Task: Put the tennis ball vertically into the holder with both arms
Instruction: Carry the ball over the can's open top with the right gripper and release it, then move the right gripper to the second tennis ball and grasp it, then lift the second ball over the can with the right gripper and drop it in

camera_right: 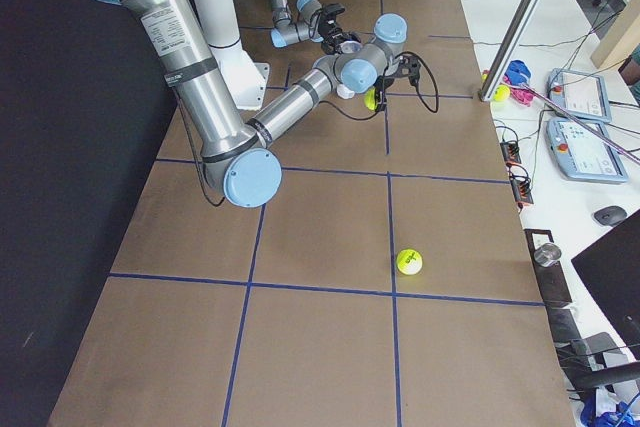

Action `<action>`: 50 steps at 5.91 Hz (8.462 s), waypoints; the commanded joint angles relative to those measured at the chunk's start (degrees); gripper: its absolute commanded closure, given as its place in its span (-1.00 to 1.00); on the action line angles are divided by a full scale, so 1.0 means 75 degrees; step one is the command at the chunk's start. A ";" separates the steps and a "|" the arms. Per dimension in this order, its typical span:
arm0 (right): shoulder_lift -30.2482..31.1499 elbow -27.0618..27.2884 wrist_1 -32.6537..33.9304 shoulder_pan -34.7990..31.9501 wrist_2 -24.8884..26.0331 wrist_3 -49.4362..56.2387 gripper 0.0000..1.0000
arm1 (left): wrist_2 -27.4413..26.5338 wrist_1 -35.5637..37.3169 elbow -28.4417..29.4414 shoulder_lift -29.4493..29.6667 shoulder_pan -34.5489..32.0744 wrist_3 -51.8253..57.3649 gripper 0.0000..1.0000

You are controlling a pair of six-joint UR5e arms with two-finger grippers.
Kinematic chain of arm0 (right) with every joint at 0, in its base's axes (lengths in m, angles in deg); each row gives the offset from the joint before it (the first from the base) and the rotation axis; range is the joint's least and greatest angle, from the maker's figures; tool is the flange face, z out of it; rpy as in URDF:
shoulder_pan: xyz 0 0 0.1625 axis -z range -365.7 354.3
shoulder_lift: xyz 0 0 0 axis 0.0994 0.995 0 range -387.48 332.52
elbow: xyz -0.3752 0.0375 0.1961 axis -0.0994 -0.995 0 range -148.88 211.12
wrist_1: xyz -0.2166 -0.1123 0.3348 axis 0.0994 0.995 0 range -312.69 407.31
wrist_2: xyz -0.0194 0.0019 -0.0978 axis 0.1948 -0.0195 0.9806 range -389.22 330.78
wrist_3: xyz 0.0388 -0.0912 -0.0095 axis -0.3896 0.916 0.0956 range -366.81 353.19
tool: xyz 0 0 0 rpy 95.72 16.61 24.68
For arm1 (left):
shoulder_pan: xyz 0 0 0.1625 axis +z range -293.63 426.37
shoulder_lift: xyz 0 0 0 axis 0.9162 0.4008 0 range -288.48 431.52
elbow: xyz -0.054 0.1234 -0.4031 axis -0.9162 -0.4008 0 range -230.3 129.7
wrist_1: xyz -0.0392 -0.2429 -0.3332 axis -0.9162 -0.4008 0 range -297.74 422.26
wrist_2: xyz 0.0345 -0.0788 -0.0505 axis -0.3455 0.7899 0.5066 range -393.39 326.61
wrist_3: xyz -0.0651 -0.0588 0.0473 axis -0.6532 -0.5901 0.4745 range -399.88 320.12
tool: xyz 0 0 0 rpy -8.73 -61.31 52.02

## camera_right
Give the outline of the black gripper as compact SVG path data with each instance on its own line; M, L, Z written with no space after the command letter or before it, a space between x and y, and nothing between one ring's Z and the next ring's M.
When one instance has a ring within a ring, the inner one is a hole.
M374 112L384 112L387 107L386 89L389 88L397 78L402 78L402 63L395 63L387 66L381 75L376 79L373 88Z
M322 51L325 54L336 54L340 47L356 47L361 39L355 32L344 32L335 19L320 20L318 33L322 37Z

